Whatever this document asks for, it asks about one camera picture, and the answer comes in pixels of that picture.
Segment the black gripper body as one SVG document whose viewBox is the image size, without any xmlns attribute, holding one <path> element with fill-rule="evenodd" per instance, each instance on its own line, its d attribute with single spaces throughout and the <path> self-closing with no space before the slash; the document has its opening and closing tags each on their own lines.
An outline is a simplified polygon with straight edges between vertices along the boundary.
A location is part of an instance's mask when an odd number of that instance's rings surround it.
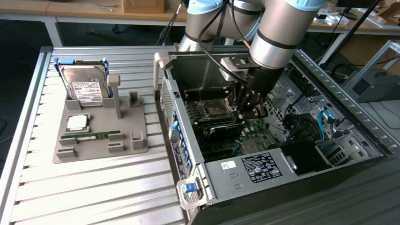
<svg viewBox="0 0 400 225">
<path fill-rule="evenodd" d="M 248 69 L 247 82 L 244 85 L 244 94 L 265 97 L 272 91 L 276 82 L 283 74 L 284 68 L 269 69 L 264 67 L 253 67 Z"/>
</svg>

